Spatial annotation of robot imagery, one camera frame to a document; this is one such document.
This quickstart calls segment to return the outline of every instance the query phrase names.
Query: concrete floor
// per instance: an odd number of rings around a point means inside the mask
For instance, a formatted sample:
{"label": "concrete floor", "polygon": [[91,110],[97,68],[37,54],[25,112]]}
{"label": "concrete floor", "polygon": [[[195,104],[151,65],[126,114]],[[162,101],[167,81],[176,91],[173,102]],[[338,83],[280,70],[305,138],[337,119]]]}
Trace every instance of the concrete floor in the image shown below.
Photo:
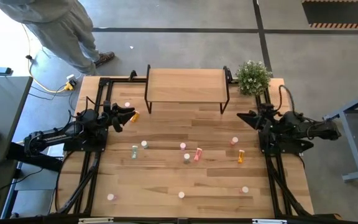
{"label": "concrete floor", "polygon": [[[95,27],[257,27],[251,0],[81,2]],[[259,0],[265,28],[309,29],[300,2]],[[23,56],[27,54],[27,41],[23,41],[25,36],[21,34],[20,26],[12,23],[11,27],[7,36],[17,38],[21,47],[0,48],[0,52],[5,53],[0,66],[16,67],[25,74]],[[257,34],[103,32],[94,33],[94,36],[99,50],[113,50],[117,55],[117,59],[99,69],[102,75],[128,75],[133,69],[139,75],[145,75],[148,63],[152,67],[168,68],[221,68],[227,65],[235,71],[243,61],[263,61]],[[297,111],[320,119],[358,95],[358,35],[267,35],[266,39],[273,75],[285,79]],[[69,74],[79,75],[65,62],[44,52],[38,52],[33,73],[50,88],[59,87]],[[31,131],[62,125],[67,118],[61,114],[68,108],[67,97],[44,101],[30,96],[14,140],[19,141]],[[305,153],[304,160],[315,212],[339,213],[346,220],[358,221],[358,181],[345,184],[341,177],[356,171],[345,137],[338,141],[316,139],[314,143],[315,147]],[[35,175],[34,181],[45,178],[45,175],[49,174]],[[21,192],[15,212],[28,216],[47,212],[47,206],[22,203],[24,198],[35,197],[43,198],[47,205],[50,203],[46,195],[52,195],[51,190],[34,190],[37,191]]]}

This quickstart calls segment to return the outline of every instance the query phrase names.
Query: green plant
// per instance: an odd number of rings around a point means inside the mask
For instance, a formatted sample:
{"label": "green plant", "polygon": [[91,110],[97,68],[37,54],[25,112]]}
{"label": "green plant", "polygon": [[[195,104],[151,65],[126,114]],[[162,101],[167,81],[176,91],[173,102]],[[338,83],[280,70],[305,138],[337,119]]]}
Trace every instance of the green plant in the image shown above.
{"label": "green plant", "polygon": [[269,87],[271,74],[262,62],[244,62],[237,71],[240,92],[251,96],[262,94]]}

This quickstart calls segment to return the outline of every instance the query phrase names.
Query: wooden tabletop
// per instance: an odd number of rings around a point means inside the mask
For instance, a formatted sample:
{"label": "wooden tabletop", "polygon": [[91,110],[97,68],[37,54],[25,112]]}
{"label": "wooden tabletop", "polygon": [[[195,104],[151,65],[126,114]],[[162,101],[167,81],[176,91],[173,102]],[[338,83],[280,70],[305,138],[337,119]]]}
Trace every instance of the wooden tabletop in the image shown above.
{"label": "wooden tabletop", "polygon": [[[85,97],[96,98],[99,77],[85,77],[77,111],[85,108]],[[278,105],[278,86],[272,79],[270,94]],[[253,97],[239,94],[230,85],[231,101],[221,115],[214,104],[164,103],[154,105],[148,114],[144,101],[144,83],[116,83],[112,102],[129,102],[140,112],[139,119],[125,125],[124,131],[109,129],[95,189],[94,217],[273,217],[272,199],[264,156],[258,147],[257,133],[240,118],[238,112],[256,110]],[[288,109],[283,100],[283,110]],[[231,147],[234,137],[239,142]],[[147,141],[148,149],[142,149]],[[185,142],[187,149],[180,150]],[[139,146],[137,159],[131,159],[132,146]],[[200,161],[193,160],[196,148],[203,149]],[[237,163],[239,150],[244,162]],[[191,155],[184,164],[183,155]],[[65,163],[60,176],[58,197],[61,205],[78,185],[83,152],[75,152]],[[299,158],[283,155],[287,183],[304,208],[313,213],[305,172]],[[249,192],[240,193],[242,187]],[[185,198],[178,197],[179,192]],[[117,199],[109,201],[108,194]],[[282,197],[279,197],[283,210]]]}
{"label": "wooden tabletop", "polygon": [[224,103],[224,70],[151,68],[147,101]]}

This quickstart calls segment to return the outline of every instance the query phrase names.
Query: shoe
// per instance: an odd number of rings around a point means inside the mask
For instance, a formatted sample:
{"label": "shoe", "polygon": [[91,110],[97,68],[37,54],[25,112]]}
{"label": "shoe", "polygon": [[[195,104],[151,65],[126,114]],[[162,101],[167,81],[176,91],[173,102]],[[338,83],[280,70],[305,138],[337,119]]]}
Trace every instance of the shoe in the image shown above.
{"label": "shoe", "polygon": [[100,58],[97,62],[94,62],[94,64],[96,65],[96,68],[99,67],[100,65],[104,65],[105,63],[111,61],[115,54],[114,52],[106,52],[106,53],[101,53],[99,54]]}

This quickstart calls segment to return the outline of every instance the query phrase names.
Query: table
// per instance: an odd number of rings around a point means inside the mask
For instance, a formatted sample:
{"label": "table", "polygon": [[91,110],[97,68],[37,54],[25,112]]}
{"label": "table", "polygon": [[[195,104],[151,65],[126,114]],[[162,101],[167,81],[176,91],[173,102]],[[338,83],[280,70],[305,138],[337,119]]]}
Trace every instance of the table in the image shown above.
{"label": "table", "polygon": [[[84,77],[76,111],[85,108],[85,97],[96,98],[99,77]],[[270,82],[271,100],[278,105],[278,86]],[[156,104],[148,114],[144,103],[144,83],[117,83],[112,102],[130,102],[140,113],[124,131],[109,129],[108,143],[102,154],[91,216],[93,217],[191,217],[191,218],[272,218],[273,208],[265,158],[259,151],[257,132],[236,116],[256,110],[253,97],[240,95],[237,85],[229,86],[231,101],[224,115],[214,104]],[[288,110],[285,96],[281,112]],[[239,143],[229,146],[232,137]],[[146,140],[149,148],[142,149]],[[179,144],[187,144],[181,151]],[[137,159],[131,159],[132,145],[138,145]],[[186,165],[184,153],[195,155],[203,149],[199,162]],[[239,149],[245,161],[237,163]],[[84,153],[74,152],[66,161],[59,180],[60,205],[78,185]],[[289,189],[304,208],[313,213],[305,172],[299,158],[283,156]],[[249,193],[240,194],[241,187]],[[185,198],[179,199],[178,193]],[[117,196],[108,201],[108,194]],[[83,196],[86,202],[87,191]],[[282,197],[279,197],[283,210]]]}
{"label": "table", "polygon": [[230,100],[228,76],[226,66],[223,69],[174,69],[150,68],[149,65],[145,89],[147,109],[152,112],[153,102],[219,103],[223,114]]}
{"label": "table", "polygon": [[11,146],[31,83],[31,77],[0,77],[0,162]]}
{"label": "table", "polygon": [[[0,187],[12,182],[17,161],[6,160],[12,137],[32,83],[31,77],[0,77]],[[4,210],[9,187],[0,190],[0,217],[9,217]]]}

